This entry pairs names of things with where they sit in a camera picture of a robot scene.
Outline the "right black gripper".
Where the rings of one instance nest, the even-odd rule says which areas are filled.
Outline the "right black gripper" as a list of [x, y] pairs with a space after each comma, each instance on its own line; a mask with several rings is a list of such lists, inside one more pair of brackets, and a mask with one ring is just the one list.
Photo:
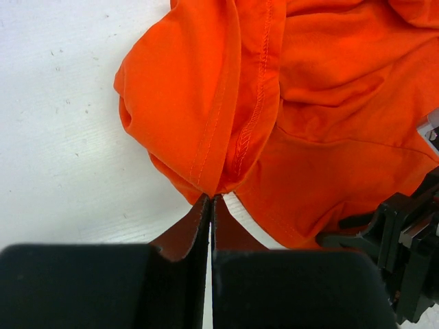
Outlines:
[[320, 233], [317, 242], [367, 254], [397, 323], [418, 322], [438, 303], [438, 172], [430, 171], [410, 196], [396, 193], [374, 213], [341, 220], [338, 232]]

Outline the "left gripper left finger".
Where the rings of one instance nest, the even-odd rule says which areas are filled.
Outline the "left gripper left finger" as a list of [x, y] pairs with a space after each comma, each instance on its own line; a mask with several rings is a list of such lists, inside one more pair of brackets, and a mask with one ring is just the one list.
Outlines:
[[1, 251], [2, 328], [201, 328], [209, 198], [149, 243]]

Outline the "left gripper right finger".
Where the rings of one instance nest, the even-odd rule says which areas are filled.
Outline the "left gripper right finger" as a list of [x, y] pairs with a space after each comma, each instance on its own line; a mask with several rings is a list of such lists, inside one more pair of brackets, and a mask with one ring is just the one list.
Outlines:
[[212, 202], [215, 328], [395, 328], [372, 261], [342, 250], [268, 249]]

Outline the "orange t shirt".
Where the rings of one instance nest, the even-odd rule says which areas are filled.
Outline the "orange t shirt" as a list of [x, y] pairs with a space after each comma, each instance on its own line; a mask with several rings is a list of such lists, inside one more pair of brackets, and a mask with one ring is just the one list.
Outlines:
[[235, 193], [289, 248], [438, 165], [437, 1], [172, 1], [115, 76], [124, 130], [189, 203]]

